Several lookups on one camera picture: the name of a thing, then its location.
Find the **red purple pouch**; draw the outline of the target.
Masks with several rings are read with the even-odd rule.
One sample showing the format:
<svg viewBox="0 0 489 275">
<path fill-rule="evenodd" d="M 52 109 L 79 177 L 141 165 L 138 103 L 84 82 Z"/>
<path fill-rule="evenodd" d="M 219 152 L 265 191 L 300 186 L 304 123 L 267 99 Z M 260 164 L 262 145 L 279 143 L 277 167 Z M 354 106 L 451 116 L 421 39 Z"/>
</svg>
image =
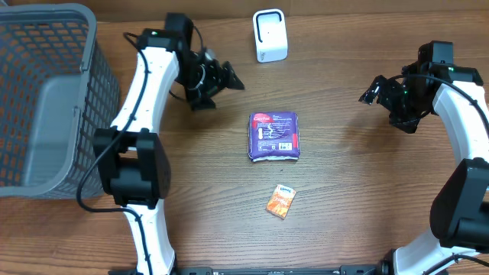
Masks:
<svg viewBox="0 0 489 275">
<path fill-rule="evenodd" d="M 300 131 L 295 112 L 253 112 L 248 122 L 248 157 L 264 160 L 298 160 Z"/>
</svg>

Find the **small orange juice carton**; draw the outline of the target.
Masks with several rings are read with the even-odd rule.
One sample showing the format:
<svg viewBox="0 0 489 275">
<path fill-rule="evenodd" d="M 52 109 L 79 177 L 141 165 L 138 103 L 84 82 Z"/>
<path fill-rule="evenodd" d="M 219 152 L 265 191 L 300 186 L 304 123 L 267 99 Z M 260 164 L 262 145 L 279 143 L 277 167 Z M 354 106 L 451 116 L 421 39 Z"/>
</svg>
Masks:
<svg viewBox="0 0 489 275">
<path fill-rule="evenodd" d="M 285 219 L 295 195 L 295 189 L 278 184 L 267 202 L 265 209 L 270 214 Z"/>
</svg>

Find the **grey plastic basket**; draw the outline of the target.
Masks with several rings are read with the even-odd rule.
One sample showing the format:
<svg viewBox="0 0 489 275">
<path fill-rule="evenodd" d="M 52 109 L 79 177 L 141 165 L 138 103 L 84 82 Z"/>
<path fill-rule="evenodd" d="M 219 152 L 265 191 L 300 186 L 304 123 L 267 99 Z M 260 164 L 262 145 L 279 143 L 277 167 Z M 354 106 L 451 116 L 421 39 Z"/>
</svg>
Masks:
<svg viewBox="0 0 489 275">
<path fill-rule="evenodd" d="M 119 107 L 120 87 L 80 4 L 1 9 L 1 194 L 72 199 L 101 193 L 92 137 Z"/>
</svg>

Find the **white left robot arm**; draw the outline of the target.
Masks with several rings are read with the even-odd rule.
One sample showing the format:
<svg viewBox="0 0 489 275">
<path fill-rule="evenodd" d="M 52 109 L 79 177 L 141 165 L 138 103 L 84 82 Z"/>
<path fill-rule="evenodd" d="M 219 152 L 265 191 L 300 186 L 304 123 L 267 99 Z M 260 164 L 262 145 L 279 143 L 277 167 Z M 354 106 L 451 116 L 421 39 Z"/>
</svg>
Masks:
<svg viewBox="0 0 489 275">
<path fill-rule="evenodd" d="M 214 109 L 223 89 L 243 90 L 229 62 L 210 50 L 191 48 L 198 31 L 185 14 L 169 13 L 163 29 L 125 32 L 138 62 L 125 102 L 107 128 L 98 128 L 92 147 L 103 191 L 114 199 L 112 212 L 125 215 L 138 255 L 132 274 L 175 274 L 176 252 L 164 218 L 171 168 L 159 137 L 171 87 L 180 84 L 191 110 Z"/>
</svg>

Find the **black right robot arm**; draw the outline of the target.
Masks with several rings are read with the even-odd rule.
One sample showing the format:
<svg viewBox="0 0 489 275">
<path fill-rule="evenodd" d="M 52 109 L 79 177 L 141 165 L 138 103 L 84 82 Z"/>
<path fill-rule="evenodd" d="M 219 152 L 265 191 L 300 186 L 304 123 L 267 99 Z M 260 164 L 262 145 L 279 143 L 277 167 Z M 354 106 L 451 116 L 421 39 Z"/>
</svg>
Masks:
<svg viewBox="0 0 489 275">
<path fill-rule="evenodd" d="M 477 69 L 454 63 L 453 44 L 433 40 L 397 76 L 376 76 L 360 102 L 389 111 L 389 123 L 416 132 L 429 114 L 441 118 L 457 167 L 435 197 L 429 229 L 393 249 L 372 274 L 446 274 L 460 260 L 486 267 L 488 253 L 488 107 Z"/>
</svg>

